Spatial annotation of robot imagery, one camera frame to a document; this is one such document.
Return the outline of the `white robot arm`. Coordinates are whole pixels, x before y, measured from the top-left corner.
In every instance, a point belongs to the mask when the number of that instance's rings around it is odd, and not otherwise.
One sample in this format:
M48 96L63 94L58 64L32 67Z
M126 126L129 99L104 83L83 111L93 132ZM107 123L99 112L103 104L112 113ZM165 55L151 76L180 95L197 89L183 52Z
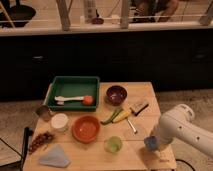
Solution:
M185 104L168 110L154 126L147 148L150 151L164 150L173 138L178 138L213 158L213 133L192 124L194 118L194 111Z

